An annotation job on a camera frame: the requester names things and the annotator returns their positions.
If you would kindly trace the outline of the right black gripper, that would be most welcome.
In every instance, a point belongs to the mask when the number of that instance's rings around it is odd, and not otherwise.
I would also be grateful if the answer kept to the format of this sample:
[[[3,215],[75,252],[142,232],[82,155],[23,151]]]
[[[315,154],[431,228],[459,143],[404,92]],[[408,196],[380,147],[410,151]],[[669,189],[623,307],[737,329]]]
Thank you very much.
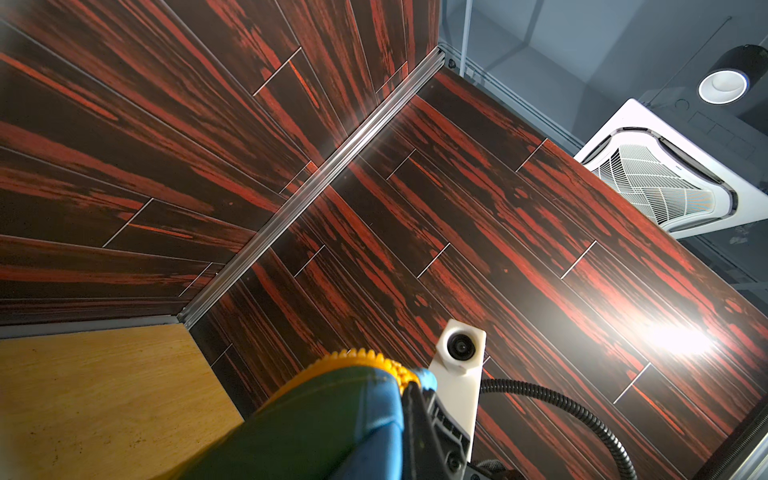
[[[443,409],[436,392],[411,382],[402,395],[403,479],[521,479],[497,460],[469,460],[468,437]]]

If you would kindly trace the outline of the multicoloured patchwork jacket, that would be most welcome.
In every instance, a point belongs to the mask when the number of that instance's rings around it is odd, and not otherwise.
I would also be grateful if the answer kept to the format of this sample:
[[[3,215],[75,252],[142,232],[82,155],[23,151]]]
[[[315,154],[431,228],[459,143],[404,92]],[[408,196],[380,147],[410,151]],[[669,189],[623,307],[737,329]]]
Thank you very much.
[[[404,399],[433,373],[373,350],[335,352],[283,385],[242,424],[164,479],[404,479]]]

